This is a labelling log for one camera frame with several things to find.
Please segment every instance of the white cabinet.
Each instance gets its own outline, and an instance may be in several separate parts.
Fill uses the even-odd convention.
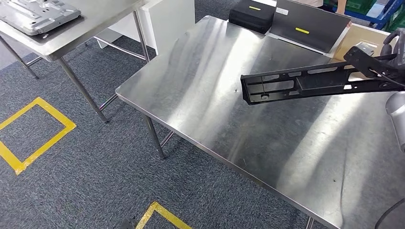
[[[183,33],[195,24],[194,0],[147,0],[138,10],[146,45],[154,48],[156,54],[168,50]],[[132,14],[97,36],[109,42],[121,35],[139,41],[138,31]],[[101,48],[106,45],[99,42]]]

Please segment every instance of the blue shelf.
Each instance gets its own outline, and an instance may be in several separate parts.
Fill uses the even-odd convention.
[[[354,18],[362,19],[376,24],[376,29],[381,30],[385,24],[390,20],[390,17],[398,10],[398,8],[404,3],[405,0],[390,0],[384,8],[383,5],[374,4],[367,15],[362,15],[349,10],[345,11],[345,14]]]

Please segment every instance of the stainless steel table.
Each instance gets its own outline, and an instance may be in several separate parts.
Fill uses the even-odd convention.
[[[101,107],[98,107],[94,100],[91,98],[87,90],[83,87],[75,73],[68,66],[63,56],[75,49],[78,45],[95,37],[98,33],[116,23],[118,20],[124,18],[133,12],[134,20],[140,37],[144,56],[124,50],[113,44],[110,44],[98,37],[95,37],[101,42],[118,48],[128,54],[139,57],[143,60],[149,61],[149,56],[146,50],[143,33],[139,23],[139,18],[136,10],[144,4],[143,0],[63,0],[64,3],[70,4],[81,10],[82,16],[79,19],[64,24],[48,33],[40,34],[37,36],[28,36],[12,26],[0,21],[0,32],[5,34],[27,48],[38,54],[39,57],[29,63],[25,63],[20,56],[5,42],[0,36],[6,48],[17,58],[17,60],[31,73],[34,78],[36,74],[30,69],[30,66],[41,58],[53,62],[58,61],[62,68],[65,70],[69,78],[75,83],[86,100],[90,103],[92,108],[98,113],[103,122],[107,122],[106,117],[101,112],[105,106],[115,99],[115,95],[105,102]]]
[[[241,74],[330,61],[207,16],[116,93],[146,115],[161,156],[167,138],[157,141],[150,118],[327,227],[374,228],[405,197],[405,154],[385,112],[390,93],[242,99]],[[404,228],[404,209],[381,228]]]

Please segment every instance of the yellow square floor marking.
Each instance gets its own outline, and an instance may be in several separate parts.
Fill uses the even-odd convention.
[[[139,223],[135,227],[135,229],[143,229],[143,227],[146,225],[150,217],[152,216],[153,212],[156,211],[159,214],[161,214],[165,219],[167,219],[170,223],[172,223],[174,226],[180,229],[191,229],[187,224],[185,224],[183,221],[181,221],[179,218],[177,218],[175,215],[171,214],[169,211],[167,211],[162,205],[160,205],[158,202],[154,201],[146,210],[145,214],[143,217],[140,219]]]
[[[65,128],[57,133],[53,138],[51,138],[47,143],[41,146],[37,151],[31,154],[25,161],[21,162],[1,141],[0,141],[0,156],[14,169],[15,174],[20,174],[23,170],[27,168],[35,159],[41,156],[47,149],[53,146],[57,141],[59,141],[63,136],[69,133],[76,127],[70,119],[52,107],[42,98],[38,97],[34,99],[30,104],[26,105],[24,108],[19,110],[17,113],[13,114],[10,118],[0,124],[0,130],[5,128],[8,124],[16,120],[18,117],[23,115],[25,112],[30,110],[35,105],[39,105],[50,115],[52,115],[56,120],[61,122]]]

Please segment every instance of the floor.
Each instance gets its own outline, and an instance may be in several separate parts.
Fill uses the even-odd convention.
[[[196,20],[227,19],[235,2],[196,0]],[[101,50],[95,40],[86,44],[66,60],[98,104],[145,64],[111,47]],[[141,53],[128,38],[115,44]],[[25,60],[35,58],[11,45]],[[128,221],[175,228],[176,218],[195,229],[305,227],[304,213],[178,136],[165,146],[168,158],[159,159],[141,113],[120,100],[105,110],[111,122],[101,123],[57,64],[35,64],[35,80],[3,47],[0,61],[0,123],[39,101],[0,128],[0,143],[20,161],[54,143],[19,175],[0,159],[0,228],[123,228]],[[63,116],[74,123],[68,132]],[[161,138],[168,133],[159,124],[156,130]],[[61,131],[67,133],[55,142]],[[152,206],[159,207],[148,218]],[[315,222],[314,228],[325,227]]]

